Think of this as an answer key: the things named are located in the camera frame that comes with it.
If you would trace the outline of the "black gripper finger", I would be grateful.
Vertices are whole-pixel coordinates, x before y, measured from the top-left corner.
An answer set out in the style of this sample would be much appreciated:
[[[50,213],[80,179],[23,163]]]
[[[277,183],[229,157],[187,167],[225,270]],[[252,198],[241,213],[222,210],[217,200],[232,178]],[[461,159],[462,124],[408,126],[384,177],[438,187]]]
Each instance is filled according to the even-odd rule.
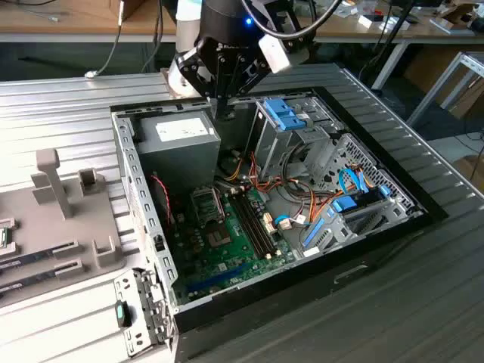
[[[176,58],[176,66],[201,97],[207,98],[214,119],[223,116],[226,101],[218,93],[218,76],[209,64],[216,59],[213,39],[198,39],[194,47]]]
[[[269,73],[270,68],[263,55],[259,55],[251,63],[240,57],[228,85],[227,99],[244,96]]]

